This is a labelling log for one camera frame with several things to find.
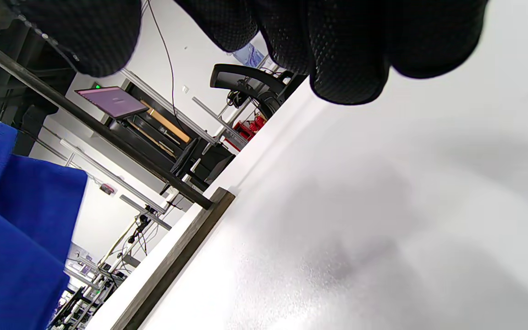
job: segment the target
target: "metal frame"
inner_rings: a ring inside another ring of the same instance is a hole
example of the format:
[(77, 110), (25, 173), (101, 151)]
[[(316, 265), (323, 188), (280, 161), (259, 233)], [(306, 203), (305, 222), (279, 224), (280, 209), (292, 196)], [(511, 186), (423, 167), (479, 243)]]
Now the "metal frame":
[(103, 123), (97, 121), (86, 111), (80, 109), (80, 107), (75, 103), (71, 102), (64, 95), (54, 90), (54, 88), (50, 87), (50, 85), (44, 83), (36, 75), (31, 73), (31, 71), (28, 71), (28, 69), (9, 58), (9, 56), (7, 56), (1, 50), (0, 67), (16, 77), (19, 81), (26, 84), (35, 92), (46, 98), (48, 101), (52, 102), (54, 105), (68, 111), (76, 119), (88, 126), (88, 128), (92, 129), (94, 132), (99, 134), (99, 136), (107, 140), (107, 142), (113, 144), (113, 146), (121, 150), (134, 161), (138, 162), (140, 165), (142, 165), (142, 167), (145, 167), (148, 171), (153, 173), (153, 175), (157, 176), (164, 182), (169, 182), (170, 185), (172, 185), (189, 200), (199, 204), (204, 209), (209, 209), (211, 205), (213, 205), (212, 201), (207, 199), (201, 193), (197, 192), (197, 190), (194, 190), (191, 186), (182, 182), (182, 180), (174, 176), (169, 171), (166, 171), (165, 169), (153, 163), (151, 159), (138, 151), (138, 149), (128, 144), (122, 138), (113, 133), (108, 127), (103, 125)]

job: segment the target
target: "red object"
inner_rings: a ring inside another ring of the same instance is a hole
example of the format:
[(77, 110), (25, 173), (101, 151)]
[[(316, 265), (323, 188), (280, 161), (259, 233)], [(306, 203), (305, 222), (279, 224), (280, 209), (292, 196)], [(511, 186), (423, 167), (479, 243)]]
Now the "red object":
[[(249, 126), (246, 126), (246, 124), (247, 123), (237, 122), (235, 126), (233, 126), (233, 129), (237, 133), (239, 133), (243, 138), (250, 141), (254, 136), (256, 136), (256, 133), (258, 133), (258, 131), (262, 129), (262, 127), (264, 127), (264, 124), (266, 124), (266, 121), (264, 120), (264, 118), (257, 115), (253, 121), (249, 122)], [(235, 146), (227, 138), (226, 138), (226, 141), (229, 144), (231, 144), (231, 146), (236, 148), (237, 151), (240, 151), (239, 148), (237, 148), (237, 146)]]
[(264, 127), (264, 124), (266, 123), (266, 121), (264, 121), (264, 118), (260, 117), (259, 115), (256, 116), (254, 122), (256, 123), (256, 125), (258, 125), (258, 130), (261, 130)]

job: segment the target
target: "black office chair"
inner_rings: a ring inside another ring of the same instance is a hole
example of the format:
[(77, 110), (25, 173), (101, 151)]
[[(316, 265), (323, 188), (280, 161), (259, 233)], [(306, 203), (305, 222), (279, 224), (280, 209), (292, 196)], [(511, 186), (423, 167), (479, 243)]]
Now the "black office chair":
[[(288, 84), (283, 83), (285, 77), (291, 77)], [(253, 67), (216, 64), (209, 85), (212, 88), (236, 90), (251, 96), (258, 101), (258, 108), (266, 119), (270, 119), (306, 77), (287, 72), (277, 78)]]

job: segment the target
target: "desk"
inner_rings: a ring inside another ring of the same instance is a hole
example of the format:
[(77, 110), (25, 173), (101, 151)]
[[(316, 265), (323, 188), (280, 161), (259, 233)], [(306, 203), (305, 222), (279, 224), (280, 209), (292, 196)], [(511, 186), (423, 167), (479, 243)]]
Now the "desk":
[(528, 329), (528, 3), (487, 19), (457, 71), (392, 71), (366, 106), (303, 84), (206, 191), (237, 198), (142, 329)]

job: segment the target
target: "monitor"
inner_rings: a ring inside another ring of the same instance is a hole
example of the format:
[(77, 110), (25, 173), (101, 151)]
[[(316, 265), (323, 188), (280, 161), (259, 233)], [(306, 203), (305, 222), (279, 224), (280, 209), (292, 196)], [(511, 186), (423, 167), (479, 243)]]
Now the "monitor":
[(124, 119), (148, 110), (139, 100), (119, 87), (75, 90), (113, 119)]

